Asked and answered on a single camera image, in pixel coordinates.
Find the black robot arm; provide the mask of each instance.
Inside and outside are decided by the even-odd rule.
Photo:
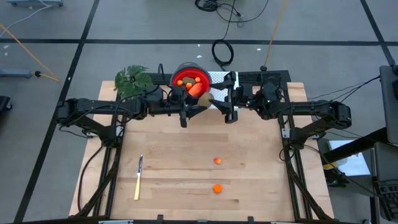
[[[211,87],[219,90],[228,90],[224,101],[211,102],[225,114],[225,122],[233,123],[238,120],[238,112],[234,107],[254,110],[262,119],[279,119],[286,115],[314,115],[318,120],[302,128],[284,129],[284,138],[289,140],[290,146],[302,149],[305,141],[316,134],[321,137],[331,128],[345,129],[351,126],[351,110],[348,106],[337,101],[310,101],[310,102],[282,102],[284,96],[279,87],[271,82],[259,80],[260,90],[252,92],[253,85],[243,84],[234,90],[236,75],[229,72],[224,82],[212,84]]]
[[[105,146],[117,144],[116,127],[104,126],[87,117],[89,114],[117,114],[128,117],[128,120],[142,120],[148,114],[179,114],[181,127],[187,127],[187,118],[206,110],[204,106],[186,103],[187,91],[184,87],[171,86],[171,94],[164,97],[159,86],[150,86],[133,99],[119,101],[88,100],[84,98],[61,101],[57,105],[57,123],[62,127],[78,126],[83,133],[98,135]]]

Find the knife handle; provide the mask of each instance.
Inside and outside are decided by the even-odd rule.
[[[136,185],[136,193],[134,194],[134,200],[138,200],[139,198],[139,189],[141,186],[141,174],[137,174],[138,178],[137,178],[137,185]]]

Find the wooden table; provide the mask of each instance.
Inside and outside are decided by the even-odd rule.
[[[307,100],[303,83],[288,83],[288,87],[292,101]],[[113,82],[103,82],[99,100],[114,100],[113,88]],[[106,125],[111,122],[110,115],[95,115],[94,119]],[[301,127],[311,118],[295,116],[294,121]],[[306,144],[317,147],[314,140]],[[99,146],[98,138],[88,140],[82,167]],[[245,109],[239,110],[239,119],[233,124],[224,124],[218,110],[206,110],[185,129],[178,116],[133,120],[124,134],[111,218],[154,220],[163,214],[165,220],[243,221],[253,216],[255,221],[294,221],[286,168],[279,159],[281,149],[277,120],[264,121]],[[82,206],[98,186],[104,151],[85,172]],[[134,201],[141,154],[141,196]],[[333,217],[319,154],[305,148],[301,155],[309,192]],[[220,165],[213,162],[215,157],[222,158]],[[222,193],[213,193],[214,184],[223,185]],[[100,214],[107,196],[104,193]],[[76,201],[77,187],[71,215],[77,213]],[[305,217],[302,203],[300,213]]]

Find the cable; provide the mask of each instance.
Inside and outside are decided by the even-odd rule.
[[[33,13],[32,13],[30,16],[28,16],[28,17],[25,17],[25,18],[23,18],[23,19],[21,19],[21,20],[18,20],[17,22],[12,23],[11,25],[7,26],[7,29],[10,29],[12,26],[14,26],[14,25],[16,25],[16,24],[18,24],[18,23],[20,23],[20,22],[23,22],[23,21],[25,21],[25,20],[31,18],[32,16],[36,15],[36,14],[37,14],[38,12],[40,12],[41,10],[48,9],[48,8],[52,7],[52,6],[49,6],[49,5],[47,5],[46,3],[44,3],[42,0],[39,0],[39,1],[44,5],[43,8],[36,10],[35,12],[33,12]],[[0,38],[1,38],[1,36],[3,36],[4,33],[6,33],[5,30],[0,34]]]
[[[347,99],[349,96],[351,96],[353,93],[355,93],[355,92],[356,92],[358,89],[360,89],[362,86],[365,86],[366,84],[368,84],[368,83],[370,83],[371,81],[376,80],[376,79],[378,79],[378,78],[380,78],[380,75],[379,75],[378,77],[372,78],[371,80],[367,81],[366,83],[363,83],[362,85],[356,87],[356,89],[355,89],[352,93],[350,93],[348,96],[346,96],[344,99],[342,99],[342,100],[340,101],[340,103],[342,103],[343,101],[345,101],[345,99]]]
[[[359,139],[358,137],[344,136],[344,135],[337,134],[337,133],[334,133],[334,132],[331,132],[331,131],[327,131],[326,133],[334,134],[334,135],[337,135],[337,136],[340,136],[340,137],[343,137],[343,138]]]
[[[4,31],[6,31],[37,63],[39,63],[42,67],[44,67],[53,77],[55,77],[57,80],[59,80],[59,78],[56,76],[56,75],[54,75],[54,73],[49,69],[49,68],[47,68],[47,66],[45,66],[39,59],[37,59],[36,57],[35,57],[35,55],[33,55],[32,54],[32,52],[30,52],[30,50],[28,49],[28,48],[26,48],[25,47],[25,45],[23,45],[18,39],[17,39],[17,37],[15,37],[14,36],[14,34],[12,34],[11,32],[9,32],[8,30],[7,30],[7,28],[5,28],[1,23],[0,23],[0,27],[2,28],[2,29],[4,29]]]
[[[266,10],[266,7],[267,7],[267,5],[268,5],[268,2],[269,2],[269,0],[267,0],[266,4],[265,4],[264,7],[262,8],[261,12],[260,12],[256,17],[254,17],[254,18],[252,18],[252,19],[245,20],[245,21],[242,20],[242,15],[241,15],[233,6],[231,6],[230,4],[226,4],[226,3],[219,4],[218,7],[217,7],[217,9],[216,9],[216,12],[217,12],[217,14],[218,14],[224,21],[240,24],[240,23],[245,23],[245,22],[253,21],[253,20],[257,19],[258,17],[260,17],[261,14]],[[218,9],[219,9],[220,7],[222,7],[223,5],[231,6],[232,9],[228,9],[228,8],[226,8],[226,7],[223,7],[223,8],[225,8],[225,9],[227,9],[227,10],[229,10],[229,11],[235,10],[236,13],[234,13],[234,15],[235,15],[235,16],[238,16],[238,17],[239,17],[239,20],[238,20],[238,21],[231,21],[231,18],[230,18],[229,20],[225,19],[225,18],[218,12]]]
[[[274,40],[274,37],[275,37],[275,34],[276,34],[276,30],[277,30],[278,27],[279,27],[279,23],[280,23],[280,21],[282,20],[282,17],[284,16],[284,12],[285,12],[285,10],[286,10],[287,2],[288,2],[288,0],[285,0],[285,1],[284,1],[284,6],[283,6],[283,8],[282,8],[282,11],[281,11],[280,14],[279,14],[278,21],[276,22],[274,31],[272,31],[271,40],[269,41],[268,50],[267,50],[266,61],[264,62],[264,67],[266,67],[266,65],[267,65],[268,58],[269,58],[269,53],[271,52],[272,41]]]
[[[365,86],[366,84],[371,83],[373,80],[377,80],[378,78],[380,78],[380,75],[377,76],[377,77],[374,77],[374,78],[372,78],[372,79],[370,79],[370,80],[368,80],[368,81],[366,81],[366,82],[364,82],[364,83],[362,83],[360,86],[358,86],[358,87],[356,87],[356,88],[353,88],[352,90],[350,90],[350,91],[348,91],[348,92],[346,92],[346,93],[341,94],[340,96],[337,96],[337,97],[334,98],[333,100],[337,100],[338,98],[340,98],[340,97],[342,97],[342,96],[344,96],[344,95],[349,94],[349,95],[346,96],[343,100],[340,101],[340,103],[341,103],[341,102],[345,101],[345,99],[347,99],[347,98],[348,98],[349,96],[351,96],[353,93],[355,93],[358,89],[360,89],[362,86]]]
[[[35,76],[37,76],[37,77],[49,78],[49,79],[54,80],[54,81],[56,81],[56,82],[59,82],[59,81],[60,81],[60,80],[58,80],[58,79],[56,79],[56,78],[53,78],[53,77],[51,77],[51,76],[49,76],[49,75],[45,75],[45,74],[43,74],[43,73],[41,73],[41,72],[39,72],[39,71],[32,72],[32,75],[35,75]]]
[[[81,174],[80,174],[80,180],[79,180],[79,187],[78,187],[78,191],[77,191],[77,209],[79,210],[79,212],[81,211],[81,207],[80,207],[80,200],[81,200],[81,186],[83,183],[83,176],[85,174],[85,171],[88,167],[88,164],[94,159],[94,157],[100,153],[101,149],[103,148],[103,145],[101,145],[101,147],[99,147],[99,149],[97,151],[94,152],[94,154],[87,160],[85,166],[83,167],[83,169],[81,170]]]
[[[280,159],[281,161],[286,162],[285,159],[282,159],[282,152],[283,152],[283,150],[284,150],[284,149],[281,149],[281,150],[279,151],[279,159]],[[291,159],[294,157],[295,152],[296,152],[296,151],[293,150],[293,153],[292,153],[292,155],[289,157],[289,160],[291,160]]]
[[[217,6],[214,4],[210,4],[210,2],[216,2],[216,0],[209,0],[205,1],[206,6],[199,6],[200,0],[195,0],[195,5],[197,6],[198,9],[205,11],[205,12],[214,12],[217,10]]]
[[[370,194],[374,195],[375,197],[379,197],[379,198],[381,198],[382,200],[388,201],[388,202],[390,202],[390,203],[394,203],[395,205],[398,206],[398,202],[394,202],[394,201],[388,200],[387,198],[384,198],[382,195],[379,195],[379,194],[374,193],[374,189],[373,189],[373,192],[372,192],[372,191],[370,191],[369,189],[367,189],[366,187],[364,187],[364,186],[362,186],[361,184],[359,184],[359,183],[357,183],[356,181],[354,181],[353,179],[349,178],[345,173],[343,173],[342,171],[340,171],[335,165],[333,165],[332,163],[330,163],[330,162],[325,158],[325,156],[324,156],[318,149],[315,149],[314,147],[309,146],[309,145],[306,145],[306,144],[304,144],[304,146],[307,146],[308,148],[310,148],[310,149],[316,151],[317,153],[319,153],[319,155],[321,155],[322,159],[323,159],[327,164],[331,165],[337,173],[339,173],[339,174],[342,175],[343,177],[347,178],[349,181],[351,181],[352,183],[356,184],[358,187],[361,187],[363,190],[369,192]]]
[[[225,37],[226,37],[226,35],[228,34],[228,30],[229,30],[229,25],[230,25],[230,23],[231,23],[232,14],[233,14],[233,11],[231,10],[231,14],[229,15],[228,26],[226,27],[226,32],[225,32],[224,37],[223,37],[222,39],[215,40],[215,41],[213,42],[213,45],[211,46],[211,54],[213,55],[214,60],[216,61],[216,63],[218,64],[218,66],[220,66],[220,68],[222,69],[222,71],[225,71],[225,69],[223,68],[224,66],[231,65],[232,61],[234,60],[234,49],[232,48],[232,46],[231,46],[227,41],[224,40]],[[216,56],[216,53],[215,53],[214,49],[215,49],[215,47],[216,47],[216,44],[218,44],[218,43],[223,43],[223,44],[225,44],[225,45],[227,46],[227,48],[229,49],[229,52],[231,53],[231,57],[229,58],[229,60],[228,60],[227,62],[224,62],[224,61],[220,60],[220,59]]]
[[[62,130],[63,127],[64,127],[64,126],[60,126],[60,128],[58,128],[58,130],[61,131],[61,132],[64,132],[64,133],[70,133],[70,134],[72,134],[72,135],[74,135],[74,136],[77,136],[77,137],[89,139],[88,136],[83,136],[83,135],[81,135],[81,134],[76,134],[76,133],[74,133],[73,131]]]
[[[328,95],[333,94],[333,93],[338,93],[338,92],[340,92],[340,91],[344,91],[344,90],[346,90],[346,89],[349,89],[349,88],[352,88],[352,87],[356,87],[356,86],[358,86],[358,85],[360,85],[360,84],[363,84],[363,83],[365,83],[365,82],[358,83],[358,84],[355,84],[355,85],[346,87],[346,88],[341,89],[341,90],[336,90],[336,91],[333,91],[333,92],[330,92],[330,93],[325,93],[325,94],[322,94],[322,95],[319,95],[319,96],[316,96],[316,97],[313,97],[313,98],[307,98],[307,99],[308,99],[308,100],[314,100],[314,99],[317,99],[317,98],[322,97],[322,96],[328,96]]]

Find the potted plant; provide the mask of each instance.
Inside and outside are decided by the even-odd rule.
[[[118,72],[114,79],[115,88],[121,98],[127,100],[143,92],[145,87],[153,85],[151,77],[145,72],[148,68],[130,65]]]

